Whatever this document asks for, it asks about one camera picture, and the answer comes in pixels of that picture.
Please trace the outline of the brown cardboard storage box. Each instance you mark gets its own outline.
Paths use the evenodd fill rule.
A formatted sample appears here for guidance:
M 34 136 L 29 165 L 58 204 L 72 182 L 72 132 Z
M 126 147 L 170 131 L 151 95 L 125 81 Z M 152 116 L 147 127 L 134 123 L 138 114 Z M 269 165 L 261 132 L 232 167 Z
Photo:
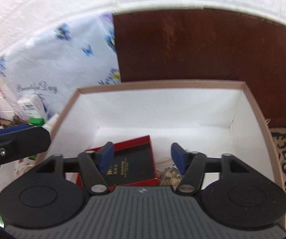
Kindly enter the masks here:
M 78 89 L 51 131 L 41 155 L 67 158 L 108 141 L 151 138 L 157 160 L 173 143 L 217 157 L 198 191 L 211 217 L 258 229 L 281 221 L 286 194 L 264 116 L 245 83 L 149 81 Z

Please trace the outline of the white blue medicine box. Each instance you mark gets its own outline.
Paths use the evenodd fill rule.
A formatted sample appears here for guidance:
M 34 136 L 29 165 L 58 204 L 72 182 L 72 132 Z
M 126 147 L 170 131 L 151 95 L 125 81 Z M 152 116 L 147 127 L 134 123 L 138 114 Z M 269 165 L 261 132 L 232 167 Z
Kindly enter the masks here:
M 42 118 L 47 120 L 47 113 L 38 94 L 21 97 L 18 100 L 18 105 L 28 119 Z

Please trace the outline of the floral white plastic bag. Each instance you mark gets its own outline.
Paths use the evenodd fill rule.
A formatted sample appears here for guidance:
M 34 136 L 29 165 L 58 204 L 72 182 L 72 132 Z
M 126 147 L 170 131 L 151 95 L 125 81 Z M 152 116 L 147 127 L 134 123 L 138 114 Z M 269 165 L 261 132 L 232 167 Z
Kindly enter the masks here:
M 120 82 L 110 12 L 59 23 L 0 55 L 0 94 L 22 119 L 35 97 L 49 119 L 78 88 Z

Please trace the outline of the red open gift box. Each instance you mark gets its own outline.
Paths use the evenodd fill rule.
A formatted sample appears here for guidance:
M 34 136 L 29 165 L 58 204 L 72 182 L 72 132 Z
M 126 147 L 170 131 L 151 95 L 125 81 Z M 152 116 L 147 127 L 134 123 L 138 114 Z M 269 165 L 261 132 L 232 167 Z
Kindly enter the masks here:
M 114 158 L 104 180 L 113 190 L 115 186 L 157 186 L 154 154 L 150 136 L 116 143 Z

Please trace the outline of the bag of nuts snack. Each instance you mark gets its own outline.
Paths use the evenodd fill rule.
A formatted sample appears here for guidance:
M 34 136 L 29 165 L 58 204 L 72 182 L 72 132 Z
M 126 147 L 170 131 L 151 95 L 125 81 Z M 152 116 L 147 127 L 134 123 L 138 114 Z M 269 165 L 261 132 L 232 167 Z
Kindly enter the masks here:
M 181 182 L 183 175 L 175 167 L 166 168 L 159 176 L 159 185 L 171 186 L 173 190 L 176 190 Z

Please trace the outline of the dark brown wooden board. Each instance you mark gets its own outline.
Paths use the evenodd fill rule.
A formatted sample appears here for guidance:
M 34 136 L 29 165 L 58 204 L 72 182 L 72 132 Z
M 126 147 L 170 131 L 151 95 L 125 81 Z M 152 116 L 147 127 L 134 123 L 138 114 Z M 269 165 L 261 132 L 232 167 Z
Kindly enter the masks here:
M 215 9 L 114 16 L 122 81 L 244 81 L 270 126 L 286 126 L 286 26 Z

